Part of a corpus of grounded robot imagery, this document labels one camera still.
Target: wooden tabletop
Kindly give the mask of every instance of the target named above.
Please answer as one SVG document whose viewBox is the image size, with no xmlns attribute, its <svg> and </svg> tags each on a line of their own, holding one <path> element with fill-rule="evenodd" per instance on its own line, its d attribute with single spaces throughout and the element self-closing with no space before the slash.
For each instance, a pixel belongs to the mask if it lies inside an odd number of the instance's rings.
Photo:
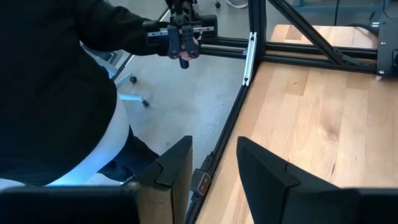
<svg viewBox="0 0 398 224">
<path fill-rule="evenodd" d="M 332 45 L 375 48 L 355 27 L 315 27 Z M 271 41 L 309 44 L 278 25 Z M 239 178 L 236 139 L 246 136 L 340 187 L 398 187 L 398 83 L 373 75 L 262 63 L 197 223 L 253 223 Z"/>
</svg>

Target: gray floor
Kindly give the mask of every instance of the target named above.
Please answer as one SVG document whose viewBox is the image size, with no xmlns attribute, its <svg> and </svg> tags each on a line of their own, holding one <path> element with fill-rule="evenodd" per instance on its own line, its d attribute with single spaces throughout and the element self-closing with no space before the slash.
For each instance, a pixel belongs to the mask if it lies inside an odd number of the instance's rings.
<svg viewBox="0 0 398 224">
<path fill-rule="evenodd" d="M 166 8 L 165 3 L 158 0 L 110 1 L 150 19 L 157 19 Z M 216 9 L 212 0 L 199 0 L 199 7 L 201 14 L 218 16 L 220 36 L 248 37 L 248 9 L 234 9 L 224 0 L 221 0 L 221 9 Z M 318 19 L 311 14 L 305 17 L 330 23 L 330 15 L 318 16 Z M 276 24 L 288 24 L 288 21 L 267 2 L 268 39 Z M 149 108 L 144 108 L 140 103 L 124 102 L 135 134 L 159 154 L 183 136 L 192 135 L 193 165 L 200 167 L 215 148 L 241 86 L 243 70 L 244 60 L 204 55 L 192 61 L 187 70 L 180 68 L 178 60 L 167 57 L 134 57 L 121 77 L 132 72 L 139 81 L 135 85 L 127 82 L 120 92 L 142 95 L 151 103 Z M 0 188 L 16 184 L 0 180 Z M 119 183 L 95 175 L 88 184 Z"/>
</svg>

